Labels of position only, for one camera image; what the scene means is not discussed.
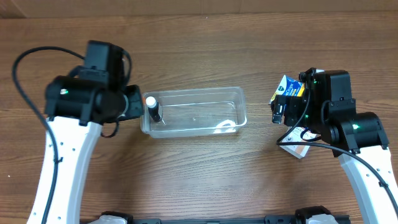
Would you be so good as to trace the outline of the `blue yellow VapoDrops box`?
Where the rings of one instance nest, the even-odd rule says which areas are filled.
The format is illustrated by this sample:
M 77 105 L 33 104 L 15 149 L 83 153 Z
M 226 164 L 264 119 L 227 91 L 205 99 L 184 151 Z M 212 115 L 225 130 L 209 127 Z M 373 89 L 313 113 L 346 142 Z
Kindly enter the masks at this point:
M 278 87 L 269 101 L 271 104 L 277 95 L 284 96 L 302 96 L 305 90 L 305 84 L 293 78 L 284 75 L 278 84 Z

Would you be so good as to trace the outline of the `black tube white cap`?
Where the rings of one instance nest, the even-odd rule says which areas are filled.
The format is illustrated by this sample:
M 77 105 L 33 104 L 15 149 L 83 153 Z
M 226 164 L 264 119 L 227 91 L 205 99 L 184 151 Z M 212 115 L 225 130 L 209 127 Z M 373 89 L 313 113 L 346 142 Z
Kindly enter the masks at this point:
M 162 120 L 162 107 L 153 96 L 146 98 L 146 106 L 148 107 L 149 115 L 155 122 Z

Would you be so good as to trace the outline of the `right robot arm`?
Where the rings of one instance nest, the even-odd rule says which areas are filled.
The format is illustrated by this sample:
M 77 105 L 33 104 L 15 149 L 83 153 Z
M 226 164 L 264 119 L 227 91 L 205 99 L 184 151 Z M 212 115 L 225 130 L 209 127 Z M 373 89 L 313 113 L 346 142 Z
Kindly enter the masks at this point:
M 373 112 L 357 113 L 345 70 L 310 68 L 270 100 L 272 122 L 288 132 L 303 128 L 313 139 L 285 141 L 278 146 L 315 146 L 330 149 L 338 158 L 356 196 L 365 223 L 397 223 L 397 182 L 389 140 Z

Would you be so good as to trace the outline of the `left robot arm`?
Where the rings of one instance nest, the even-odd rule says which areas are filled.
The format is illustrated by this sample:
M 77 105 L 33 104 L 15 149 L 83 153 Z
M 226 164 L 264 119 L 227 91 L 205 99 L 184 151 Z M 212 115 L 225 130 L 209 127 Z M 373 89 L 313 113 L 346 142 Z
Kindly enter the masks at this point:
M 29 223 L 79 223 L 90 158 L 104 124 L 144 113 L 139 87 L 128 84 L 127 51 L 91 40 L 83 60 L 45 91 L 46 146 Z

